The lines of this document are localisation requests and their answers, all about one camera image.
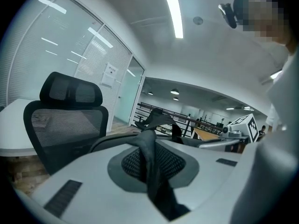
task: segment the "railing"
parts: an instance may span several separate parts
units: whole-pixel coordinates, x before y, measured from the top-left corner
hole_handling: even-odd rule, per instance
[[[222,131],[222,128],[214,124],[211,124],[209,122],[193,120],[188,118],[188,116],[186,115],[173,112],[170,110],[162,109],[160,107],[149,105],[142,102],[138,103],[137,105],[133,121],[142,122],[143,120],[146,120],[150,115],[150,112],[155,108],[161,109],[164,114],[168,114],[173,118],[173,120],[181,128],[183,137],[191,137],[194,128],[201,129],[206,132],[214,133],[214,134],[219,134]],[[171,129],[172,129],[171,125],[161,125],[156,128],[156,130],[165,134],[171,134]]]

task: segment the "white wall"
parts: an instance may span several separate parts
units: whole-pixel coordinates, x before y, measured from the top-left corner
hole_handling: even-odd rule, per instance
[[[244,69],[233,65],[219,65],[200,60],[174,60],[156,62],[148,70],[147,77],[172,80],[192,84],[211,91],[219,92],[268,114],[270,101],[265,89],[257,79]]]
[[[225,119],[223,121],[225,125],[230,121],[230,112],[227,112],[224,107],[215,102],[186,93],[180,93],[178,97],[179,101],[175,101],[171,98],[171,94],[169,95],[161,89],[161,93],[155,91],[154,95],[141,95],[138,102],[144,102],[185,115],[196,113],[196,118],[198,118],[199,113],[202,114],[199,110],[204,110],[202,118],[204,119],[207,114],[206,121],[215,125],[217,122],[221,123],[222,118]]]
[[[190,117],[196,118],[196,119],[197,119],[198,113],[199,113],[199,108],[196,108],[193,106],[188,106],[188,105],[183,105],[182,111],[181,111],[181,114],[184,114],[187,116],[189,116],[189,114],[190,114]]]
[[[106,0],[77,0],[89,11],[97,15],[132,51],[143,68],[149,65],[147,54],[132,29],[120,14]]]
[[[139,103],[140,102],[144,102],[147,103],[149,105],[154,105],[166,110],[170,110],[173,112],[177,112],[177,113],[181,113],[182,111],[182,106],[183,104],[175,101],[175,100],[171,100],[171,99],[164,99],[164,98],[160,98],[157,96],[153,96],[153,95],[144,95],[142,94],[139,98]]]

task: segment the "ceiling lamp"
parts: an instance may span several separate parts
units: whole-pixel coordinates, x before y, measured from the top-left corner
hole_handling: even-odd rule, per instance
[[[48,5],[49,7],[52,7],[54,9],[56,9],[57,11],[59,11],[59,12],[61,12],[63,14],[66,14],[66,10],[63,7],[58,6],[57,4],[55,4],[55,3],[53,3],[53,2],[51,2],[49,0],[38,0],[38,1],[41,2],[41,3],[43,3],[43,4]]]
[[[178,0],[167,0],[176,38],[183,38],[183,25]]]
[[[132,76],[136,77],[129,69],[127,69],[127,72],[129,72]]]
[[[178,95],[178,94],[179,94],[179,92],[178,92],[177,89],[173,89],[172,91],[170,91],[170,93],[172,93],[172,94],[174,94],[174,95]]]
[[[88,28],[88,31],[90,31],[93,35],[95,35],[97,38],[99,38],[104,44],[106,44],[109,48],[112,48],[113,45],[109,41],[107,41],[104,37],[102,37],[99,33],[97,33],[94,29]]]
[[[275,79],[278,75],[279,75],[279,73],[280,72],[282,72],[282,70],[279,70],[278,72],[275,72],[274,74],[272,74],[270,77],[271,77],[271,79]]]

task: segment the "wooden floor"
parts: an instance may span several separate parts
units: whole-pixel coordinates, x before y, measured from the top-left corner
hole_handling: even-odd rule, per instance
[[[117,133],[131,133],[131,132],[140,133],[140,130],[133,126],[127,126],[127,124],[125,124],[120,119],[114,118],[112,122],[111,132],[107,133],[106,136],[117,134]]]
[[[140,130],[132,126],[127,126],[121,120],[114,118],[111,132],[107,133],[106,136],[131,132],[139,133]],[[5,166],[7,177],[11,184],[27,195],[31,195],[40,184],[49,178],[49,174],[37,155],[0,157],[0,163]]]

